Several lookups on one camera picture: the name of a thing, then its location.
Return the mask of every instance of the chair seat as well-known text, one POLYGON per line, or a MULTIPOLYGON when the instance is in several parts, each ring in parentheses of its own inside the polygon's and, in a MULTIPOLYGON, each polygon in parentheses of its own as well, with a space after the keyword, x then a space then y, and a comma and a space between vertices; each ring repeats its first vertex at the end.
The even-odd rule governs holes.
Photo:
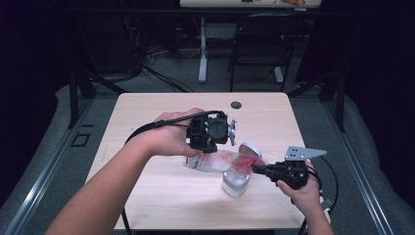
POLYGON ((288 62, 281 38, 241 38, 236 47, 236 63, 284 66, 288 62))

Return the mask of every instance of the table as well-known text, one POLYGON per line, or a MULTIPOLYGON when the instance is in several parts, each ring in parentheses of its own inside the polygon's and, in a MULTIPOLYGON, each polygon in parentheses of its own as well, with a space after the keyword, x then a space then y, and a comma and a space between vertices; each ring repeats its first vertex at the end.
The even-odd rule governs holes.
MULTIPOLYGON (((119 96, 88 178, 123 146, 138 127, 162 112, 199 107, 218 110, 237 121, 236 141, 250 142, 270 163, 281 162, 290 145, 303 141, 284 93, 126 93, 119 96), (242 108, 235 110, 231 103, 242 108)), ((239 144, 218 145, 238 152, 239 144)), ((153 157, 133 189, 126 213, 131 229, 277 229, 299 228, 303 215, 264 175, 253 174, 244 195, 231 198, 220 172, 182 165, 184 157, 153 157)), ((122 220, 115 229, 124 229, 122 220)))
MULTIPOLYGON (((305 0, 305 4, 296 6, 293 4, 282 2, 281 0, 253 0, 251 2, 243 2, 242 0, 180 0, 180 7, 184 8, 294 8, 295 10, 306 10, 307 8, 319 8, 321 0, 305 0)), ((208 53, 207 53, 207 24, 205 18, 201 19, 201 64, 199 66, 199 82, 205 83, 207 81, 208 69, 208 53)), ((282 81, 283 75, 280 68, 274 70, 276 81, 282 81)))

